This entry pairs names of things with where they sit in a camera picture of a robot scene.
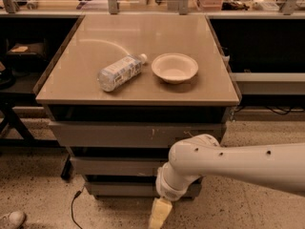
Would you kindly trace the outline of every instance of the cabinet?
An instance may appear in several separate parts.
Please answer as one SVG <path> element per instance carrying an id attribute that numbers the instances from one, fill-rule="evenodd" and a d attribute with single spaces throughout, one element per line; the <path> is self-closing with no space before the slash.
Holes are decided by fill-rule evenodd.
<path id="1" fill-rule="evenodd" d="M 170 52 L 191 56 L 198 74 L 179 85 L 153 75 L 153 60 Z M 139 76 L 114 92 L 100 89 L 100 69 L 140 53 L 148 63 Z M 86 14 L 36 100 L 96 197 L 156 196 L 157 168 L 170 147 L 206 133 L 221 140 L 239 103 L 203 14 Z M 200 188 L 198 180 L 186 197 Z"/>
<path id="2" fill-rule="evenodd" d="M 77 20 L 76 15 L 0 16 L 0 60 L 15 78 L 12 86 L 0 90 L 0 112 L 4 117 L 0 133 L 10 125 L 23 137 L 1 138 L 0 145 L 58 146 L 57 141 L 35 139 L 13 108 L 38 106 L 33 88 L 50 62 L 56 60 L 57 51 L 67 46 Z"/>
<path id="3" fill-rule="evenodd" d="M 211 14 L 211 24 L 230 54 L 243 106 L 304 106 L 305 19 L 302 12 Z"/>

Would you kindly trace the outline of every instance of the bottle label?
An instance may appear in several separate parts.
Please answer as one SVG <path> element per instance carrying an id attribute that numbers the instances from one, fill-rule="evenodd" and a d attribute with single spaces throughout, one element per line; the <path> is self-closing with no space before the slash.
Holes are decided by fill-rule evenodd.
<path id="1" fill-rule="evenodd" d="M 111 74 L 123 73 L 125 70 L 129 70 L 132 66 L 137 65 L 139 60 L 136 60 L 130 56 L 126 56 L 121 60 L 111 64 L 104 70 Z"/>

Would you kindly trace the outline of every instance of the drawer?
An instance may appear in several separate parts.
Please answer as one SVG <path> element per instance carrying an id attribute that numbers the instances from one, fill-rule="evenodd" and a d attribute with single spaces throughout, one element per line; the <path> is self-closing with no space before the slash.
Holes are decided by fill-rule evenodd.
<path id="1" fill-rule="evenodd" d="M 100 157 L 72 157 L 71 164 L 77 174 L 102 176 L 152 177 L 164 162 L 145 160 L 108 160 Z"/>
<path id="2" fill-rule="evenodd" d="M 127 181 L 115 178 L 116 182 L 105 181 L 86 182 L 85 187 L 89 194 L 95 197 L 159 197 L 155 189 L 155 177 L 145 177 L 139 180 L 133 179 Z M 195 198 L 200 194 L 201 181 L 196 181 L 189 186 L 187 193 L 183 198 Z"/>
<path id="3" fill-rule="evenodd" d="M 164 148 L 194 135 L 221 139 L 225 124 L 52 121 L 50 128 L 61 146 Z"/>
<path id="4" fill-rule="evenodd" d="M 305 94 L 305 73 L 232 73 L 242 94 Z"/>
<path id="5" fill-rule="evenodd" d="M 153 160 L 167 161 L 170 147 L 166 148 L 105 148 L 105 147 L 69 147 L 73 157 L 100 157 L 100 160 Z"/>

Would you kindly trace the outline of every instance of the beige tabletop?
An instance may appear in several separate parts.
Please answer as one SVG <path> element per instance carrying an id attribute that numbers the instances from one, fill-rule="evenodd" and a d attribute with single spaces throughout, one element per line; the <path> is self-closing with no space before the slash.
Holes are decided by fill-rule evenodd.
<path id="1" fill-rule="evenodd" d="M 172 85 L 153 74 L 162 53 L 183 53 L 197 75 Z M 98 72 L 145 53 L 140 75 L 106 93 Z M 41 104 L 234 106 L 239 99 L 203 14 L 87 14 L 37 96 Z"/>

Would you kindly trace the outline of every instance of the bottle cap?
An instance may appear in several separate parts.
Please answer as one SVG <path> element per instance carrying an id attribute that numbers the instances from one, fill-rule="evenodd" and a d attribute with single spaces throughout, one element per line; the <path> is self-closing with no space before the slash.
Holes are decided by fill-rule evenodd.
<path id="1" fill-rule="evenodd" d="M 144 53 L 141 53 L 140 55 L 138 55 L 138 59 L 141 61 L 141 63 L 144 65 L 147 61 L 147 55 Z"/>

